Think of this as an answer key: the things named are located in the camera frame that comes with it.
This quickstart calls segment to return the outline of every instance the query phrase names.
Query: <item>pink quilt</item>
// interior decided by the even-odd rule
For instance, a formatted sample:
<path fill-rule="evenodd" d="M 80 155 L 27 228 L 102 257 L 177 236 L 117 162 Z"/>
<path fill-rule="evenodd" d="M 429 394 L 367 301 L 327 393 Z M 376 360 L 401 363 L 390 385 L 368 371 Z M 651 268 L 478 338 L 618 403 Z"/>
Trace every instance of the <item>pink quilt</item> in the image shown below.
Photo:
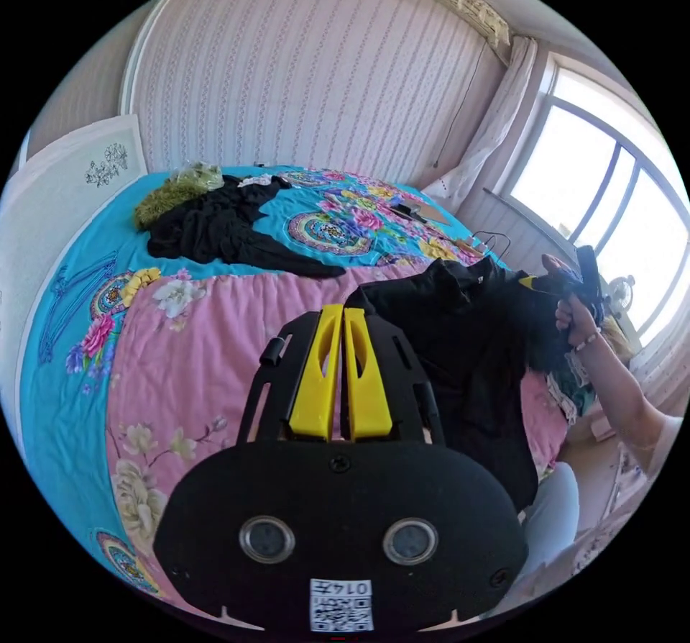
<path fill-rule="evenodd" d="M 153 538 L 181 478 L 235 443 L 269 339 L 306 311 L 344 302 L 362 283 L 409 276 L 425 266 L 354 268 L 322 281 L 289 273 L 191 281 L 182 272 L 136 294 L 113 361 L 107 460 L 123 527 L 162 597 L 206 616 L 177 595 L 152 553 Z M 543 377 L 528 373 L 523 419 L 540 472 L 555 459 L 567 429 L 563 414 L 545 406 L 544 392 Z"/>

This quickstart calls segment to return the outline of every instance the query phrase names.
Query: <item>bracelet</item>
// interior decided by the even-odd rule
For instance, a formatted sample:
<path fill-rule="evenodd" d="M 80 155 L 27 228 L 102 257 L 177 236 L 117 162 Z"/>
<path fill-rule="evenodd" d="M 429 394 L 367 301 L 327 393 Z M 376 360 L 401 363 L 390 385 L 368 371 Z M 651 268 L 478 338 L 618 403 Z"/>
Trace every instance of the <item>bracelet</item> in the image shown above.
<path fill-rule="evenodd" d="M 592 343 L 592 341 L 594 341 L 597 338 L 597 336 L 599 336 L 599 334 L 601 333 L 602 330 L 599 327 L 597 327 L 597 330 L 594 332 L 594 334 L 590 334 L 581 344 L 575 346 L 573 352 L 579 353 L 585 346 L 588 346 L 590 343 Z"/>

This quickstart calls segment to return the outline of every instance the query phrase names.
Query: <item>blue bedspread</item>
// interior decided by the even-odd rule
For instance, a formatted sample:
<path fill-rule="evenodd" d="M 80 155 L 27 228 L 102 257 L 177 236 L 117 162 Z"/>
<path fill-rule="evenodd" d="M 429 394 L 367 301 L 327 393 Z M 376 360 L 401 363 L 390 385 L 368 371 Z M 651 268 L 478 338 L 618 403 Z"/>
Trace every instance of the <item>blue bedspread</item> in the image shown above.
<path fill-rule="evenodd" d="M 267 217 L 254 227 L 324 263 L 347 267 L 394 263 L 410 256 L 459 258 L 457 249 L 431 224 L 410 224 L 390 211 L 396 201 L 420 198 L 409 188 L 294 167 L 224 172 L 240 177 L 280 173 L 292 182 L 292 189 L 262 207 Z M 136 569 L 123 566 L 132 556 L 114 503 L 105 451 L 109 368 L 126 314 L 120 289 L 132 272 L 152 266 L 164 275 L 185 268 L 195 279 L 259 272 L 220 260 L 201 265 L 184 258 L 154 260 L 148 254 L 148 234 L 135 232 L 132 213 L 166 175 L 147 175 L 124 189 L 67 251 L 40 300 L 20 383 L 22 439 L 37 486 L 99 562 L 140 587 L 132 575 Z M 451 217 L 442 228 L 453 238 L 469 235 Z M 103 341 L 106 322 L 109 330 Z"/>

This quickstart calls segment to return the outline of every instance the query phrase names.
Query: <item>white flower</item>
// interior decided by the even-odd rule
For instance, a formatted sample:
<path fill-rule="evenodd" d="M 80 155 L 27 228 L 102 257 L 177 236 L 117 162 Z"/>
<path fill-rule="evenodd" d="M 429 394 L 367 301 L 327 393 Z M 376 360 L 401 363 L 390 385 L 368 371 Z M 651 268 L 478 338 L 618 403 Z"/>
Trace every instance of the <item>white flower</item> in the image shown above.
<path fill-rule="evenodd" d="M 225 429 L 227 426 L 228 426 L 228 421 L 222 415 L 219 415 L 211 423 L 211 431 L 212 432 L 220 432 L 222 429 Z"/>
<path fill-rule="evenodd" d="M 196 454 L 194 453 L 195 448 L 196 442 L 193 439 L 185 439 L 184 430 L 178 427 L 170 440 L 170 451 L 174 452 L 185 461 L 191 461 L 196 458 Z"/>
<path fill-rule="evenodd" d="M 150 556 L 167 497 L 154 489 L 155 479 L 148 469 L 142 471 L 134 461 L 120 459 L 112 480 L 122 526 L 134 548 Z"/>
<path fill-rule="evenodd" d="M 147 454 L 151 449 L 158 446 L 158 442 L 153 440 L 151 428 L 146 425 L 129 425 L 127 427 L 127 441 L 123 443 L 123 448 L 128 454 Z"/>
<path fill-rule="evenodd" d="M 174 319 L 182 314 L 190 302 L 203 298 L 205 294 L 202 288 L 197 288 L 191 281 L 173 278 L 158 288 L 153 299 L 158 301 L 159 310 L 165 310 L 168 319 Z"/>

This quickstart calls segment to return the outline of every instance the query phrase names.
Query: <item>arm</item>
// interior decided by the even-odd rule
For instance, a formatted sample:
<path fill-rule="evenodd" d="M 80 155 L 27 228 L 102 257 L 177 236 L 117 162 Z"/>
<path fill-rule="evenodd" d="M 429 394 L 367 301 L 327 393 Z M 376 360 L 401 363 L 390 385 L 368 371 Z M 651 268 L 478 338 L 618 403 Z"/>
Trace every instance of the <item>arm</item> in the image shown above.
<path fill-rule="evenodd" d="M 574 347 L 597 334 L 578 352 L 580 362 L 609 424 L 647 470 L 666 416 L 647 401 L 637 380 L 597 333 L 592 315 L 577 297 L 558 304 L 556 326 L 570 327 L 569 342 Z"/>

